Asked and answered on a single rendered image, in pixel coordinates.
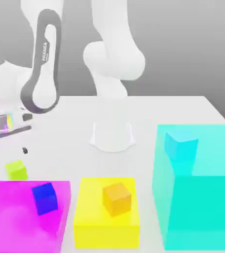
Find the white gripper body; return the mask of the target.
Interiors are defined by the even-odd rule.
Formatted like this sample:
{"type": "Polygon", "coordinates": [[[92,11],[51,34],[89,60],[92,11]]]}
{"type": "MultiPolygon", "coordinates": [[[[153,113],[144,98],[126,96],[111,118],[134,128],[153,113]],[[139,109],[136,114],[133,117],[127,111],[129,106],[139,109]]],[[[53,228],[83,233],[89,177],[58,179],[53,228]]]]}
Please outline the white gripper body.
{"type": "Polygon", "coordinates": [[[26,125],[12,131],[0,132],[0,156],[22,153],[22,147],[29,147],[32,126],[26,125]]]}

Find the small lime green cube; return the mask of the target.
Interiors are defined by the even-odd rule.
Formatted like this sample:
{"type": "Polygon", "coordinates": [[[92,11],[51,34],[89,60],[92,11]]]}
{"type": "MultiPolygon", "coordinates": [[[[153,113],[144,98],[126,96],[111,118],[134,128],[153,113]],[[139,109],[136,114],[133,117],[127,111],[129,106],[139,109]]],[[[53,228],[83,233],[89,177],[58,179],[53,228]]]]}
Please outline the small lime green cube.
{"type": "Polygon", "coordinates": [[[6,164],[5,168],[9,180],[21,181],[28,179],[26,167],[21,160],[6,164]]]}

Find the small blue cube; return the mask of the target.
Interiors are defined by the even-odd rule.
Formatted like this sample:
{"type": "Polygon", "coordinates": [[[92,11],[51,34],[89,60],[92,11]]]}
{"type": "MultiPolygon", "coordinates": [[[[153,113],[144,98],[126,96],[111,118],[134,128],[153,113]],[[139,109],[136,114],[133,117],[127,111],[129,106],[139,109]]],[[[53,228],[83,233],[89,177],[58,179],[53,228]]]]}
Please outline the small blue cube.
{"type": "Polygon", "coordinates": [[[43,215],[58,209],[55,189],[51,182],[32,188],[38,215],[43,215]]]}

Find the small orange cube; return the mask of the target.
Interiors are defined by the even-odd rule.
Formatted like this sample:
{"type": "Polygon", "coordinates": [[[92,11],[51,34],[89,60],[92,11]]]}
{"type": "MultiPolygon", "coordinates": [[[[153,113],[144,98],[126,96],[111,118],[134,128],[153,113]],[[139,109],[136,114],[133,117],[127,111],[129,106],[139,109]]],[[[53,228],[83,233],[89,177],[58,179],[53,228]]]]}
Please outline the small orange cube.
{"type": "Polygon", "coordinates": [[[111,217],[131,210],[132,194],[122,183],[114,183],[103,188],[103,205],[111,217]]]}

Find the small cyan cube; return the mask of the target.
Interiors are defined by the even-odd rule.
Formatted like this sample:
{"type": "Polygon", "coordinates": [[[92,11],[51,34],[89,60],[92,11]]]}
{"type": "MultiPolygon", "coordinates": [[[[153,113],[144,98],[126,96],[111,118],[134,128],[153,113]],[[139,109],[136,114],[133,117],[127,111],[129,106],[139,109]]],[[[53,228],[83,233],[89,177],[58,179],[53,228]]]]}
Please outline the small cyan cube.
{"type": "Polygon", "coordinates": [[[170,130],[165,134],[164,150],[175,175],[191,175],[196,159],[198,138],[185,130],[170,130]]]}

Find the large magenta box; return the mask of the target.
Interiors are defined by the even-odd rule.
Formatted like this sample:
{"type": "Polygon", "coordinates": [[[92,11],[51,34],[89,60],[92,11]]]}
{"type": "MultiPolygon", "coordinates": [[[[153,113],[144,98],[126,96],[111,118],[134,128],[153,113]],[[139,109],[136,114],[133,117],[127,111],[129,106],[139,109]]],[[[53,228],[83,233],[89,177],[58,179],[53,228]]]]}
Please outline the large magenta box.
{"type": "Polygon", "coordinates": [[[0,181],[0,253],[61,253],[69,181],[0,181]],[[51,182],[58,209],[38,215],[32,188],[51,182]]]}

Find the large yellow box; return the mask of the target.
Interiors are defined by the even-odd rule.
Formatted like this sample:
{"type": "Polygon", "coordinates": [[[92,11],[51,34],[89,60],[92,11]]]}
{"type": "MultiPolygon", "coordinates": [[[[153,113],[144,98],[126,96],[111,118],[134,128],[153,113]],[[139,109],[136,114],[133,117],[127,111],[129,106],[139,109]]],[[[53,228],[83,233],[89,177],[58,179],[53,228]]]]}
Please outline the large yellow box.
{"type": "Polygon", "coordinates": [[[134,178],[82,178],[73,222],[77,249],[137,249],[140,218],[134,178]],[[103,188],[123,183],[131,209],[112,217],[103,205],[103,188]]]}

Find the large cyan box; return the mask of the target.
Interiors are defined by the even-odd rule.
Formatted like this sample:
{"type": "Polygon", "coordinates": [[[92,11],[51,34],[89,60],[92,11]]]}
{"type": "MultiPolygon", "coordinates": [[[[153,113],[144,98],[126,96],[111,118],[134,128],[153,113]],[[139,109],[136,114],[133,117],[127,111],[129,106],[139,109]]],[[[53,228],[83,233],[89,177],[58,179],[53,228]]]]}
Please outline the large cyan box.
{"type": "Polygon", "coordinates": [[[152,193],[168,251],[225,251],[225,125],[159,125],[152,193]],[[198,138],[191,175],[175,175],[165,134],[185,130],[198,138]]]}

